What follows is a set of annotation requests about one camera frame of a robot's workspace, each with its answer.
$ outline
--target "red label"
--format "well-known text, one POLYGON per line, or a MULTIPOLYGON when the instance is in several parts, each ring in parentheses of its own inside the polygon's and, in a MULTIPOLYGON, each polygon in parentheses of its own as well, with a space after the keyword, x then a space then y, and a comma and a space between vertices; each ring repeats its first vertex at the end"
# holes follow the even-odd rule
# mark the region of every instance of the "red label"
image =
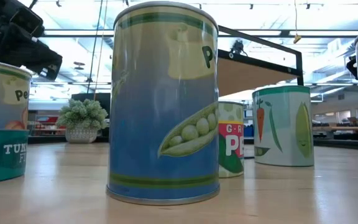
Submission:
POLYGON ((226 155, 230 156, 234 151, 239 158, 244 157, 244 125, 219 123, 219 134, 226 139, 226 155))

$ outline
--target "green stripe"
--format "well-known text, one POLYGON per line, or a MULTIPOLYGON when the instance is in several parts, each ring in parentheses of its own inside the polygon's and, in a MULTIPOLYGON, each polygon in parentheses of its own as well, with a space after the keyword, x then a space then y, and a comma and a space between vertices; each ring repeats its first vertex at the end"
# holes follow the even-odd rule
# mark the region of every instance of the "green stripe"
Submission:
POLYGON ((111 174, 111 181, 114 184, 120 184, 132 187, 147 187, 155 189, 175 189, 184 187, 199 187, 213 184, 218 181, 218 174, 207 175, 189 179, 151 179, 137 178, 126 175, 111 174))
POLYGON ((255 97, 257 93, 259 96, 268 95, 268 94, 276 94, 276 93, 289 93, 289 92, 299 92, 299 93, 309 93, 310 88, 306 86, 280 86, 274 88, 266 88, 263 90, 258 90, 252 93, 252 97, 255 97))
POLYGON ((16 78, 23 79, 25 81, 30 81, 31 80, 30 76, 24 75, 24 74, 19 73, 19 72, 13 72, 13 71, 10 71, 10 70, 6 70, 6 69, 3 69, 3 68, 0 68, 0 74, 10 75, 10 76, 13 76, 13 77, 16 77, 16 78))
POLYGON ((130 26, 145 22, 183 22, 189 26, 203 30, 212 36, 214 35, 214 29, 206 22, 191 16, 172 12, 150 12, 132 16, 131 18, 120 22, 118 26, 125 29, 130 26))

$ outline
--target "orange carrot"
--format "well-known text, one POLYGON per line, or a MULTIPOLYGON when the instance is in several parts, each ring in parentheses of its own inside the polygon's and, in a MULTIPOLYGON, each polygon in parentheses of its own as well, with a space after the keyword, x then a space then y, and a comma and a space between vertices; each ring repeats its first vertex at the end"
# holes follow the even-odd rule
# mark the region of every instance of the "orange carrot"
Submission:
POLYGON ((262 134, 264 129, 264 119, 265 119, 265 110, 260 107, 263 100, 259 99, 259 102, 257 104, 259 105, 259 108, 256 110, 256 118, 257 118, 257 124, 258 124, 258 133, 259 133, 259 141, 262 141, 262 134))

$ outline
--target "green succulent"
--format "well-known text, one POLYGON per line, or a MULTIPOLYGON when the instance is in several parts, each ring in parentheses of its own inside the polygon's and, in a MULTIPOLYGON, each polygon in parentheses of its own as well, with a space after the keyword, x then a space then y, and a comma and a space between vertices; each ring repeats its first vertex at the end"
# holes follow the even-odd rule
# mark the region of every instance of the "green succulent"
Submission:
POLYGON ((68 106, 61 108, 56 124, 66 126, 68 129, 103 129, 107 127, 104 121, 107 115, 107 111, 100 106, 98 101, 87 99, 81 102, 70 99, 68 106))

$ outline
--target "table surface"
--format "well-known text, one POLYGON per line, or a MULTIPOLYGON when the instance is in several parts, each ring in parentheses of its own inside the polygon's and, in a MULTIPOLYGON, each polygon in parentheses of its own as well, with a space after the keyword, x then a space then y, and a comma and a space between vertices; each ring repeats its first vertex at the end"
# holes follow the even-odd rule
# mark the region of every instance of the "table surface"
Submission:
POLYGON ((358 150, 315 147, 315 158, 315 167, 246 160, 217 197, 163 207, 105 194, 106 143, 30 145, 25 177, 0 182, 0 223, 358 223, 358 150))

